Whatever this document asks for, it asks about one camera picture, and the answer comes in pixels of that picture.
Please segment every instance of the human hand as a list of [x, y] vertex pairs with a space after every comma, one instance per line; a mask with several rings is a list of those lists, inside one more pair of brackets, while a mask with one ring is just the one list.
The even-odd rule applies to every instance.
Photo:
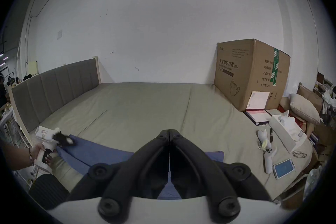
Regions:
[[[37, 159], [37, 156], [39, 155], [40, 150], [45, 151], [44, 145], [42, 143], [37, 143], [35, 146], [33, 146], [33, 148], [31, 149], [31, 156], [33, 159]], [[53, 161], [52, 156], [47, 155], [46, 163], [50, 165], [52, 161]]]

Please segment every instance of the beige pillow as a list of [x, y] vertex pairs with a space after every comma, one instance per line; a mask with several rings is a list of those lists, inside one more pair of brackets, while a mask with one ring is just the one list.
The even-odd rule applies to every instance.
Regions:
[[296, 93], [292, 93], [290, 98], [290, 106], [295, 114], [310, 123], [320, 124], [319, 113], [309, 100]]

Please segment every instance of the gray bed sheet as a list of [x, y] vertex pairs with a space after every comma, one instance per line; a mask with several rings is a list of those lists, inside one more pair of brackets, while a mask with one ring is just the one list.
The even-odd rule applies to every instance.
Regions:
[[[137, 151], [164, 129], [176, 129], [203, 151], [223, 151], [225, 163], [247, 164], [272, 199], [282, 193], [309, 164], [312, 145], [298, 149], [304, 159], [293, 157], [276, 134], [278, 148], [273, 163], [291, 158], [295, 171], [275, 179], [264, 171], [263, 152], [258, 149], [257, 127], [239, 112], [214, 86], [177, 83], [103, 83], [69, 102], [42, 126], [60, 127], [66, 134], [125, 151]], [[60, 157], [53, 173], [71, 191], [82, 175]]]

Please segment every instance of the blue cloth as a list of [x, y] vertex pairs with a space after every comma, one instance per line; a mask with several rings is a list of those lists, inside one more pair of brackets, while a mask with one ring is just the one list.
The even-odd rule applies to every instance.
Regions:
[[[133, 152], [102, 146], [73, 135], [70, 135], [70, 138], [75, 142], [75, 145], [64, 148], [57, 147], [57, 152], [64, 161], [82, 175], [87, 174], [90, 167], [96, 163], [114, 164], [124, 162], [134, 154]], [[205, 153], [210, 159], [223, 162], [224, 152], [216, 151]], [[168, 183], [158, 196], [158, 199], [181, 199], [179, 193], [170, 181], [170, 172], [168, 172]]]

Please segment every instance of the black marker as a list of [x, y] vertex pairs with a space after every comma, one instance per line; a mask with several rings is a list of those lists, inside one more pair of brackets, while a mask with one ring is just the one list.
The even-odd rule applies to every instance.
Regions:
[[272, 143], [273, 142], [273, 129], [271, 128], [271, 137], [269, 138], [269, 141]]

